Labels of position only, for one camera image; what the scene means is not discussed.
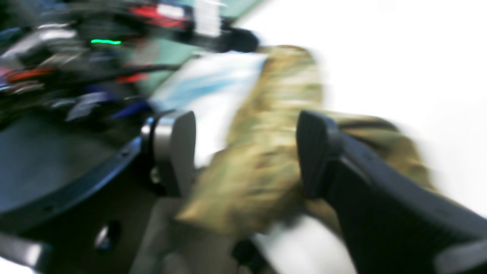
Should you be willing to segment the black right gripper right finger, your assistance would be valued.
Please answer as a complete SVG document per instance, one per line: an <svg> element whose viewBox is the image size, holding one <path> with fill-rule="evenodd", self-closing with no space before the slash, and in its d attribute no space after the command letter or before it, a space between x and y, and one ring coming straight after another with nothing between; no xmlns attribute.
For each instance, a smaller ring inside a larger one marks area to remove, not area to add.
<svg viewBox="0 0 487 274"><path fill-rule="evenodd" d="M485 274L487 222L427 191L324 114L297 122L303 192L336 212L359 274Z"/></svg>

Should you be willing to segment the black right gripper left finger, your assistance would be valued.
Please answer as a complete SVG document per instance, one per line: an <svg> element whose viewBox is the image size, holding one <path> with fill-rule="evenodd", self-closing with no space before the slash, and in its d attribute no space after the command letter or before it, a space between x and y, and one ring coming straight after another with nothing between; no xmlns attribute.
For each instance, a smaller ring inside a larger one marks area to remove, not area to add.
<svg viewBox="0 0 487 274"><path fill-rule="evenodd" d="M193 176L192 111L89 132L31 112L1 132L2 274L127 274L159 195Z"/></svg>

